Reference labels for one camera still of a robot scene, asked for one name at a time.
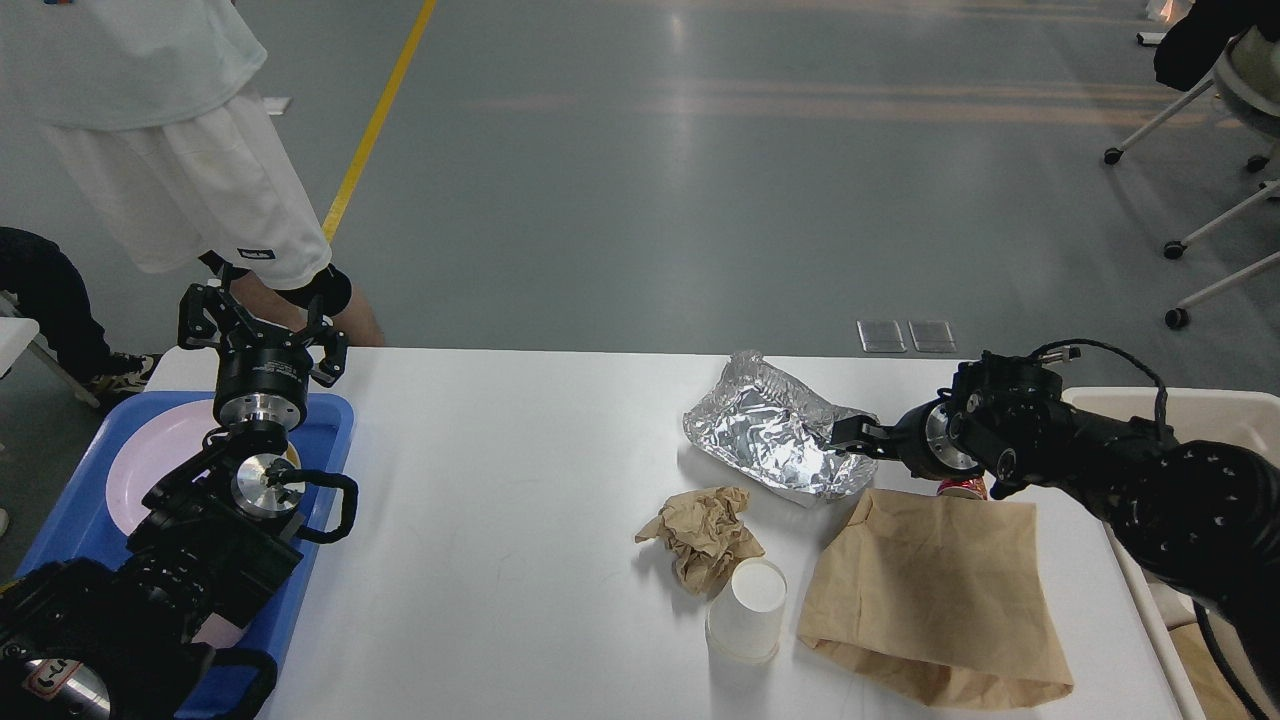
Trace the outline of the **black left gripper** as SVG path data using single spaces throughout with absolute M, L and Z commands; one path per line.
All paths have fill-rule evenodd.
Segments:
M 274 421 L 294 429 L 307 416 L 310 377 L 332 388 L 346 373 L 348 336 L 312 313 L 294 333 L 297 348 L 260 348 L 260 340 L 261 323 L 230 292 L 228 266 L 204 284 L 191 284 L 179 301 L 177 346 L 218 350 L 212 398 L 218 424 Z M 311 347 L 323 350 L 312 366 L 306 351 Z

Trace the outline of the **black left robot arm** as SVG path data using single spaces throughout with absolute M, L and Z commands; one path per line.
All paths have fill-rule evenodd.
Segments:
M 324 300 L 302 329 L 259 320 L 221 281 L 192 284 L 182 348 L 214 347 L 216 425 L 147 492 L 148 515 L 110 569 L 47 562 L 3 587 L 3 710 L 19 719 L 174 719 L 215 667 L 250 667 L 225 711 L 252 719 L 278 678 L 262 650 L 197 641 L 212 616 L 248 623 L 302 562 L 296 541 L 330 544 L 355 527 L 358 486 L 285 460 L 308 382 L 330 387 L 349 341 Z

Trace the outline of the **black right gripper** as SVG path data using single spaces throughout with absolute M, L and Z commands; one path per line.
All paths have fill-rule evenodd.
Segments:
M 982 477 L 980 464 L 950 437 L 948 420 L 945 398 L 914 407 L 893 427 L 881 425 L 873 416 L 849 416 L 833 423 L 826 447 L 874 460 L 896 460 L 913 477 L 925 480 Z

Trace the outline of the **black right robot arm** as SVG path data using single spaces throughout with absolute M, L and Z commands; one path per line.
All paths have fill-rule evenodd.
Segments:
M 1179 441 L 1158 377 L 1151 419 L 1117 420 L 1065 402 L 1051 365 L 1083 346 L 1075 338 L 1023 356 L 983 352 L 891 427 L 867 414 L 837 420 L 828 446 L 899 461 L 927 480 L 988 471 L 993 498 L 1029 486 L 1062 491 L 1108 525 L 1140 568 L 1189 596 L 1198 623 L 1213 612 L 1230 624 L 1276 701 L 1277 469 L 1236 445 Z

